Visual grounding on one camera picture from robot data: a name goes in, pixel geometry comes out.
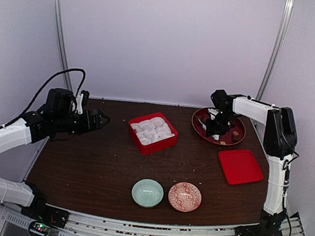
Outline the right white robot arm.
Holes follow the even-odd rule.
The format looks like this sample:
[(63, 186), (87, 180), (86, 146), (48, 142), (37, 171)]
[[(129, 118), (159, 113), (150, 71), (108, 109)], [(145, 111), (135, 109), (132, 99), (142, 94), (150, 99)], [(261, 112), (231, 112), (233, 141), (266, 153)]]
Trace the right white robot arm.
[(276, 232), (276, 224), (287, 216), (289, 171), (291, 163), (299, 156), (294, 149), (297, 132), (293, 111), (249, 96), (229, 95), (222, 89), (213, 92), (210, 98), (214, 107), (208, 110), (208, 117), (202, 122), (206, 136), (220, 138), (230, 131), (232, 121), (240, 116), (264, 125), (263, 148), (269, 163), (269, 176), (261, 221), (254, 228), (254, 235), (271, 236)]

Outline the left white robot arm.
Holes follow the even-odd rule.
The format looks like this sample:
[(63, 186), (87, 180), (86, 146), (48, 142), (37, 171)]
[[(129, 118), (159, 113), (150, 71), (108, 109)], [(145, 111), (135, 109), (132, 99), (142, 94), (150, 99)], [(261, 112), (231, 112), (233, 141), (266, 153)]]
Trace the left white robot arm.
[[(0, 154), (15, 147), (33, 144), (57, 133), (83, 135), (102, 129), (111, 118), (99, 109), (85, 109), (89, 92), (77, 96), (66, 89), (50, 89), (47, 100), (37, 111), (25, 112), (13, 123), (0, 126)], [(33, 184), (0, 178), (0, 202), (29, 209), (37, 220), (46, 220), (50, 208), (46, 196)]]

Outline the red square chocolate box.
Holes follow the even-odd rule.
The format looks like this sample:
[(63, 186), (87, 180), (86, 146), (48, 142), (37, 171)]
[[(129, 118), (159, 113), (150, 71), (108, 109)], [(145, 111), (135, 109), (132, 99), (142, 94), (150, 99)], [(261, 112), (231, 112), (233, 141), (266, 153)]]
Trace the red square chocolate box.
[(136, 147), (143, 155), (175, 146), (178, 132), (163, 113), (153, 113), (131, 119), (129, 133)]

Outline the dark red round tray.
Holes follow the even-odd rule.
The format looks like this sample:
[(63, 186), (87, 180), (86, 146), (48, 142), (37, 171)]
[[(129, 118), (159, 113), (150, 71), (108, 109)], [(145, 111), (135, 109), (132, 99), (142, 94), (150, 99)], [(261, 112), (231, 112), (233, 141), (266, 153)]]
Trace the dark red round tray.
[[(201, 136), (204, 140), (212, 144), (216, 144), (220, 146), (224, 146), (221, 144), (221, 141), (226, 142), (225, 146), (234, 146), (244, 140), (246, 136), (246, 127), (244, 126), (244, 123), (240, 120), (239, 117), (237, 117), (236, 119), (232, 120), (229, 123), (229, 132), (227, 132), (226, 134), (219, 135), (217, 139), (215, 139), (213, 136), (210, 136), (210, 137), (206, 136), (206, 128), (202, 128), (198, 120), (200, 118), (200, 114), (203, 111), (208, 111), (208, 110), (209, 108), (201, 108), (195, 111), (195, 113), (192, 116), (192, 119), (191, 119), (192, 127), (199, 136)], [(233, 139), (232, 136), (234, 135), (233, 133), (234, 131), (238, 132), (239, 139)]]

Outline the red square box lid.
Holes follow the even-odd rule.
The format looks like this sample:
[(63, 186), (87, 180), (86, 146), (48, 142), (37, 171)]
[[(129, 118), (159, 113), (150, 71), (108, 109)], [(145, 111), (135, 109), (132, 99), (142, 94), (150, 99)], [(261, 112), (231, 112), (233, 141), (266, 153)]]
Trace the red square box lid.
[(218, 153), (218, 159), (229, 185), (242, 185), (263, 180), (261, 168), (253, 153), (248, 149), (221, 151)]

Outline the red patterned ceramic bowl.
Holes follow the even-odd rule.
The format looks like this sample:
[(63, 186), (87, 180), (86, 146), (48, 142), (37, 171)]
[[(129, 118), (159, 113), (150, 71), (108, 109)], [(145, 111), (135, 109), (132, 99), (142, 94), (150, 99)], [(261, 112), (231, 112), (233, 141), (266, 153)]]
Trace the red patterned ceramic bowl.
[(189, 213), (201, 205), (202, 195), (194, 184), (179, 182), (169, 189), (168, 201), (176, 211)]

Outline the pale green ceramic bowl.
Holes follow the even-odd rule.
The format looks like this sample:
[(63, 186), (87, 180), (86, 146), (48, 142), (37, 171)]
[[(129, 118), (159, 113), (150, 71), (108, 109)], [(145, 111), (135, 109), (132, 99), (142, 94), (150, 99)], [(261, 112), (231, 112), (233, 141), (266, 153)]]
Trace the pale green ceramic bowl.
[(132, 199), (142, 208), (154, 208), (163, 199), (164, 190), (154, 179), (141, 179), (132, 187)]

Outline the left aluminium frame post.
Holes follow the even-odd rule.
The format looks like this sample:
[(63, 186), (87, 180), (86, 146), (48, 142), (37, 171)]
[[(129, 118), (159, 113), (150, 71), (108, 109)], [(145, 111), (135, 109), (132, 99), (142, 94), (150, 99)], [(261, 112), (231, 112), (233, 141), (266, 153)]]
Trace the left aluminium frame post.
[(59, 51), (59, 59), (61, 64), (61, 69), (63, 71), (68, 70), (68, 61), (66, 54), (66, 46), (63, 34), (63, 23), (62, 23), (62, 12), (61, 12), (61, 0), (53, 0), (54, 5), (54, 17), (56, 24), (56, 34), (57, 34), (57, 46)]

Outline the aluminium frame post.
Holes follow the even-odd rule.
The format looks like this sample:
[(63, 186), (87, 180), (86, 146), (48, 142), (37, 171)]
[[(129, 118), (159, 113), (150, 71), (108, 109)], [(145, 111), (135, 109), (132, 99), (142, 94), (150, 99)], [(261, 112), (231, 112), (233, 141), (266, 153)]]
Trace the aluminium frame post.
[(290, 20), (292, 17), (292, 13), (293, 13), (293, 5), (294, 5), (294, 0), (286, 0), (286, 2), (284, 4), (283, 14), (282, 14), (281, 19), (280, 19), (280, 24), (278, 27), (276, 40), (274, 42), (274, 45), (272, 48), (272, 53), (271, 53), (270, 58), (268, 60), (266, 71), (265, 71), (264, 76), (262, 78), (260, 88), (257, 92), (256, 100), (259, 100), (259, 101), (262, 100), (262, 98), (266, 92), (266, 88), (268, 87), (269, 82), (271, 80), (272, 73), (273, 73), (275, 66), (277, 64), (278, 55), (280, 53), (280, 50), (282, 49), (285, 37), (286, 37), (287, 32), (288, 32), (288, 26), (289, 26), (289, 23), (290, 23)]
[(62, 12), (61, 12), (61, 0), (53, 0), (54, 5), (54, 17), (56, 24), (56, 34), (57, 34), (57, 46), (59, 51), (59, 59), (61, 64), (61, 69), (63, 71), (68, 70), (68, 61), (66, 54), (66, 46), (63, 34), (63, 23), (62, 23)]

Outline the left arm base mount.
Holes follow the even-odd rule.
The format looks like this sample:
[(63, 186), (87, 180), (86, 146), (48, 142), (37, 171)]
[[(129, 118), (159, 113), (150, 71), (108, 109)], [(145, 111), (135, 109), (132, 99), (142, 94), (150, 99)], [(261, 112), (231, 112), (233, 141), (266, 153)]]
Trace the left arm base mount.
[(48, 236), (52, 230), (64, 228), (69, 218), (69, 212), (47, 204), (40, 207), (19, 205), (21, 214), (30, 217), (27, 231), (30, 236)]

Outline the right aluminium frame post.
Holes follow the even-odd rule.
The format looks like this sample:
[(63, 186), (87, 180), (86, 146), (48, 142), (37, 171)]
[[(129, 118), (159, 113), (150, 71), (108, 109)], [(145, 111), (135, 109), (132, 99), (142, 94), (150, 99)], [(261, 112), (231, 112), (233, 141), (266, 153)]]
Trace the right aluminium frame post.
[(285, 37), (286, 37), (287, 32), (288, 32), (288, 26), (289, 26), (289, 23), (290, 23), (290, 20), (292, 17), (292, 13), (293, 13), (293, 5), (294, 5), (294, 0), (286, 0), (286, 2), (284, 4), (283, 14), (282, 14), (281, 19), (280, 19), (280, 24), (278, 27), (276, 40), (274, 42), (274, 45), (272, 48), (272, 53), (271, 53), (270, 58), (268, 60), (266, 71), (265, 71), (264, 76), (262, 78), (260, 88), (257, 92), (256, 100), (259, 100), (259, 101), (262, 100), (262, 98), (266, 92), (266, 88), (268, 87), (269, 82), (271, 80), (272, 73), (273, 73), (275, 66), (277, 64), (278, 55), (280, 53), (280, 50), (282, 49)]

